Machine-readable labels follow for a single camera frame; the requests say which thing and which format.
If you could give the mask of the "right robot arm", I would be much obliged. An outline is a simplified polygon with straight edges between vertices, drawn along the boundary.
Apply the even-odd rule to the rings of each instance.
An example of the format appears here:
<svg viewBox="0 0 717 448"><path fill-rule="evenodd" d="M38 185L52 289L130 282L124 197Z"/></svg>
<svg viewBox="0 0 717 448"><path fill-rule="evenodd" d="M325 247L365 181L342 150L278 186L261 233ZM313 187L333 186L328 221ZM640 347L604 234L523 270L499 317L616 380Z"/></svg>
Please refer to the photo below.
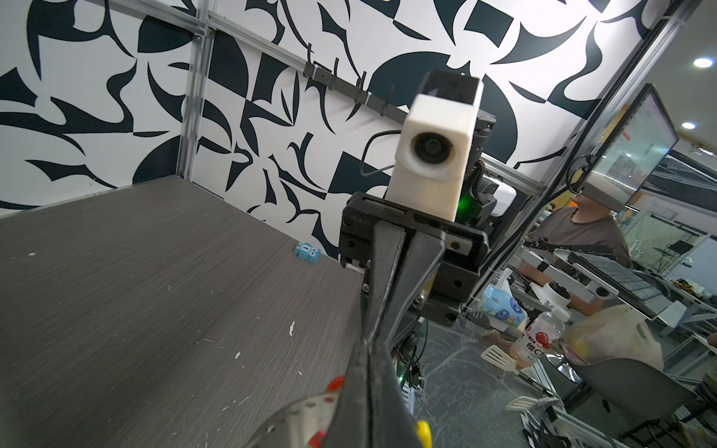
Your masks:
<svg viewBox="0 0 717 448"><path fill-rule="evenodd" d="M361 321L390 329L393 348L421 322L453 326L472 297L489 252L484 229L499 202L499 184L480 158L495 123L479 113L456 221L360 192L343 211L340 262L364 269Z"/></svg>

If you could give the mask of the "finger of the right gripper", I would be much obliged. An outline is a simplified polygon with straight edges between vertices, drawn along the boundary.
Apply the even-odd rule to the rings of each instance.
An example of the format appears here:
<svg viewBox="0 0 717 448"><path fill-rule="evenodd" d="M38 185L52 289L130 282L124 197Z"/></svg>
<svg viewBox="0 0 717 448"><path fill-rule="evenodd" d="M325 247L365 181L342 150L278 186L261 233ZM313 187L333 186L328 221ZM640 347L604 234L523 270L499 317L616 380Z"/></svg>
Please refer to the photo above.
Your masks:
<svg viewBox="0 0 717 448"><path fill-rule="evenodd" d="M411 237L383 311L377 343L391 345L401 319L436 272L445 251L446 237L441 231L437 235L415 233Z"/></svg>
<svg viewBox="0 0 717 448"><path fill-rule="evenodd" d="M369 296L361 333L362 339L368 342L374 342L382 328L404 239L402 227L384 220L377 221L373 227Z"/></svg>

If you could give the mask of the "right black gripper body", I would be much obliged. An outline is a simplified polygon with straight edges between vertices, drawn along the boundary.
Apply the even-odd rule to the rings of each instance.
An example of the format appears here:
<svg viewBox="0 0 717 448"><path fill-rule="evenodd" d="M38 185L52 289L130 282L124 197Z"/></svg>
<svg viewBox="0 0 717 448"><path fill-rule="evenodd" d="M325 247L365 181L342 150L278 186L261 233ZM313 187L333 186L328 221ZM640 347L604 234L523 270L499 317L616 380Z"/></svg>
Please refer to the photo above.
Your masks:
<svg viewBox="0 0 717 448"><path fill-rule="evenodd" d="M371 285L373 227L380 220L403 228L409 236L420 231L444 238L446 251L419 315L444 327L453 326L472 298L487 258L489 245L485 233L366 193L354 194L343 211L339 253L344 266L351 263L364 269L360 299L363 314L367 312Z"/></svg>

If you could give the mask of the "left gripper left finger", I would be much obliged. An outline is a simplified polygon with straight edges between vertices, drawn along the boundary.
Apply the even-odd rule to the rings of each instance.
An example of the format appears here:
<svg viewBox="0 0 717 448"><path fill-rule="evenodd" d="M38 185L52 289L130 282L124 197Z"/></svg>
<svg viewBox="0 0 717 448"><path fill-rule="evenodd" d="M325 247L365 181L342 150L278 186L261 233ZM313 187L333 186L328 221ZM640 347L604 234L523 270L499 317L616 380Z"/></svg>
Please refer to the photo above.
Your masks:
<svg viewBox="0 0 717 448"><path fill-rule="evenodd" d="M322 447L370 446L369 345L358 341L353 348L338 404Z"/></svg>

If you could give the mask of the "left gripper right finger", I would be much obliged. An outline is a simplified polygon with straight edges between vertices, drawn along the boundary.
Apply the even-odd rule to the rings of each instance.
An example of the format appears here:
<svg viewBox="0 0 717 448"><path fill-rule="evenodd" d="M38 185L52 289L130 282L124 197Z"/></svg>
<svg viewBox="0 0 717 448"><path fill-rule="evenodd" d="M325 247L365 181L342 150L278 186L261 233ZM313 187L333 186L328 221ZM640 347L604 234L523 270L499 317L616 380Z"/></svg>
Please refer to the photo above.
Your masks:
<svg viewBox="0 0 717 448"><path fill-rule="evenodd" d="M372 346L369 360L370 446L422 447L388 349L384 345Z"/></svg>

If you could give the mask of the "metal keyring with yellow tag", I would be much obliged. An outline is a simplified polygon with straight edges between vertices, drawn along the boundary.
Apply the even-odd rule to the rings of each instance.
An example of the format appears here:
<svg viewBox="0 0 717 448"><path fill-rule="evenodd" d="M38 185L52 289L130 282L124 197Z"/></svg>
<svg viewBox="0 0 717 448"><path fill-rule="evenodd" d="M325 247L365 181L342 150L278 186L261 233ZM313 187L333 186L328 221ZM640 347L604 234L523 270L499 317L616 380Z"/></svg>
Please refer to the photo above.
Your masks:
<svg viewBox="0 0 717 448"><path fill-rule="evenodd" d="M329 421L332 423L332 420L329 420L330 416L333 418L330 408L334 408L335 412L338 400L336 405L325 404L323 402L325 396L327 393L301 399L275 412L250 436L246 446L308 447L312 436ZM432 446L431 429L428 423L417 422L416 435L422 447Z"/></svg>

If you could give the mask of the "red key tag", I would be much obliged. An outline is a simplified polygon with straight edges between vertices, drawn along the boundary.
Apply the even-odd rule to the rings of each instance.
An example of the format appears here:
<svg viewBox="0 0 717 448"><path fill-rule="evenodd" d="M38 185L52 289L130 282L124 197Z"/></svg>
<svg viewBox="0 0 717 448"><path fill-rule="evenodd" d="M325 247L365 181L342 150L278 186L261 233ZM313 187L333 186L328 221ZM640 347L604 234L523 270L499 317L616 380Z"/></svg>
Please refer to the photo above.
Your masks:
<svg viewBox="0 0 717 448"><path fill-rule="evenodd" d="M336 405L336 401L338 400L339 393L345 384L345 375L338 376L330 382L330 384L326 387L326 393L327 396L324 397L323 402L325 404L331 404ZM330 408L330 414L333 415L334 408ZM319 429L309 440L308 447L310 448L321 448L321 445L326 437L326 433L328 431L330 421L323 426L322 429Z"/></svg>

